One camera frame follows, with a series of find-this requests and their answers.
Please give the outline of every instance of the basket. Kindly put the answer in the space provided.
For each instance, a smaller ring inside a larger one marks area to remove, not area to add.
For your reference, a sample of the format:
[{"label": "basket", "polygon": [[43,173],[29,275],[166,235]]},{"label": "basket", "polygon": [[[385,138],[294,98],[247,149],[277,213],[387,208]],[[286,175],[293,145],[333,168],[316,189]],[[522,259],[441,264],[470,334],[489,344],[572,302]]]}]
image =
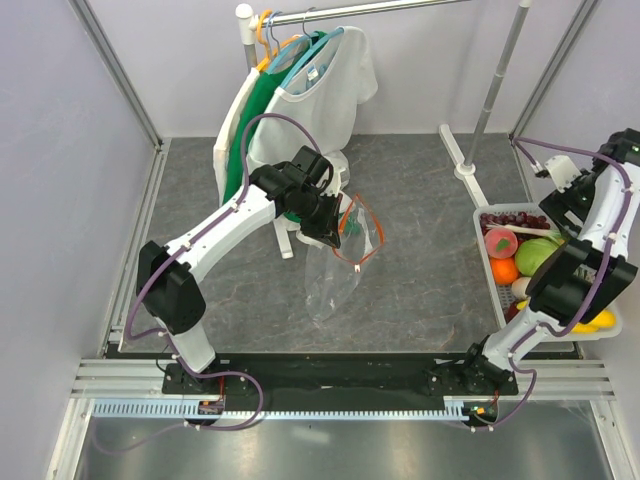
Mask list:
[{"label": "basket", "polygon": [[[532,215],[545,215],[540,207],[535,203],[505,203],[498,205],[489,205],[486,207],[480,207],[473,213],[473,225],[476,229],[476,236],[478,239],[478,250],[480,250],[480,257],[482,258],[482,264],[484,266],[484,273],[487,277],[487,283],[489,284],[489,292],[491,293],[491,303],[493,303],[493,309],[496,312],[498,324],[500,328],[506,326],[507,321],[504,318],[503,311],[513,303],[515,297],[511,293],[511,286],[509,285],[496,285],[493,280],[493,274],[491,273],[491,266],[489,265],[489,255],[484,247],[484,238],[482,236],[482,228],[480,227],[480,215],[483,213],[493,215],[516,215],[518,212],[525,212]],[[615,304],[612,303],[607,307],[616,316],[616,324],[612,328],[601,328],[594,333],[570,333],[565,337],[556,338],[550,337],[547,342],[575,342],[575,341],[588,341],[599,340],[601,338],[615,337],[622,331],[622,317],[618,312]]]}]

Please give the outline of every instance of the orange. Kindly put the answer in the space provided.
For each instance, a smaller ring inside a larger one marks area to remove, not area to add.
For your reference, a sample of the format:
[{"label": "orange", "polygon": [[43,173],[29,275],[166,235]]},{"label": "orange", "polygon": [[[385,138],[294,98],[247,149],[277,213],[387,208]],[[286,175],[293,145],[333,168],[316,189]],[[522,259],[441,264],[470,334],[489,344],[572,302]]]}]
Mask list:
[{"label": "orange", "polygon": [[518,278],[518,267],[513,257],[489,258],[493,279],[498,285],[511,285]]}]

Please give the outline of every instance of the clothes rack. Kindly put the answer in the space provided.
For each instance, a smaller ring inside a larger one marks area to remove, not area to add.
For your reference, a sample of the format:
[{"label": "clothes rack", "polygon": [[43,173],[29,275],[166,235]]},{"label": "clothes rack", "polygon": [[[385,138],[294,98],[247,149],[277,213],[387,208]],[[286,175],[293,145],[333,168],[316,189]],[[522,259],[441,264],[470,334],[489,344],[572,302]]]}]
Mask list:
[{"label": "clothes rack", "polygon": [[[307,10],[306,12],[280,14],[276,17],[273,17],[269,24],[272,26],[291,25],[296,23],[327,20],[331,18],[342,18],[370,13],[406,10],[410,8],[428,7],[448,3],[461,3],[464,1],[470,0],[395,0],[387,2],[367,3],[362,5],[335,7],[324,10],[313,9]],[[438,129],[440,138],[442,139],[447,152],[449,153],[449,157],[455,165],[454,176],[464,183],[467,192],[469,193],[471,200],[476,207],[486,206],[488,205],[488,202],[475,178],[476,166],[473,162],[475,160],[480,139],[482,138],[482,135],[486,130],[489,117],[491,116],[493,106],[495,104],[496,98],[498,97],[500,87],[502,86],[502,80],[504,79],[507,67],[509,66],[511,56],[518,42],[518,38],[522,31],[522,27],[524,25],[524,21],[526,19],[529,8],[531,7],[532,1],[533,0],[520,0],[518,2],[518,8],[516,10],[511,28],[509,30],[509,34],[503,47],[502,55],[500,56],[500,60],[496,67],[491,86],[489,87],[484,105],[480,112],[478,122],[476,123],[476,127],[474,129],[473,137],[471,140],[471,147],[466,157],[460,150],[458,143],[453,137],[449,125],[442,124]],[[246,3],[238,5],[238,7],[236,8],[236,17],[238,19],[238,24],[240,27],[240,38],[245,49],[247,67],[251,69],[252,67],[257,65],[255,32],[258,26],[259,19],[258,16],[254,13],[253,8]],[[267,20],[263,22],[263,27],[266,26]],[[286,232],[283,233],[281,231],[278,231],[279,228],[282,229],[284,227],[279,227],[278,224],[275,224],[275,227],[278,234],[279,242],[286,239],[284,240],[285,244],[280,243],[280,250],[281,252],[283,252],[284,256],[285,250],[289,252],[291,251],[291,246],[290,244],[288,244],[288,237],[286,235]]]}]

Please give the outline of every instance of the clear plastic bag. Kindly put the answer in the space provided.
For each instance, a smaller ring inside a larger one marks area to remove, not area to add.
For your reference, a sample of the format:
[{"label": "clear plastic bag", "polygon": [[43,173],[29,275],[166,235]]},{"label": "clear plastic bag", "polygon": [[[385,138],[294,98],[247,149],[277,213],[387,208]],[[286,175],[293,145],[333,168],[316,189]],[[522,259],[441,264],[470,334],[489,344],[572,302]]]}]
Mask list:
[{"label": "clear plastic bag", "polygon": [[384,232],[371,209],[356,195],[340,219],[340,248],[310,245],[305,268],[307,312],[329,318],[360,283],[384,244]]}]

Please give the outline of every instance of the white shirt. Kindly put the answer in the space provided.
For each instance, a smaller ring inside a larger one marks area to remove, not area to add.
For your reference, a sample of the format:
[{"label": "white shirt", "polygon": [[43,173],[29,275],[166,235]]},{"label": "white shirt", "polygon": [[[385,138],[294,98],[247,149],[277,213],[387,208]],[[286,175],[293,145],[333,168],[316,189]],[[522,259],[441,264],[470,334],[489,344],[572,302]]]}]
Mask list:
[{"label": "white shirt", "polygon": [[244,83],[240,87],[240,91],[233,100],[227,116],[222,122],[220,133],[216,138],[216,144],[213,146],[213,171],[216,176],[216,185],[218,185],[218,197],[220,206],[224,198],[224,189],[227,186],[227,164],[229,163],[229,150],[233,143],[240,115],[247,104],[249,94],[253,91],[253,87],[258,81],[260,72],[252,68]]},{"label": "white shirt", "polygon": [[[344,33],[330,38],[286,89],[278,87],[266,112],[297,120],[316,140],[320,153],[330,160],[344,159],[340,150],[353,132],[356,108],[377,89],[367,37],[359,28],[344,27]],[[249,170],[293,160],[303,145],[311,146],[294,125],[264,119],[249,145]]]}]

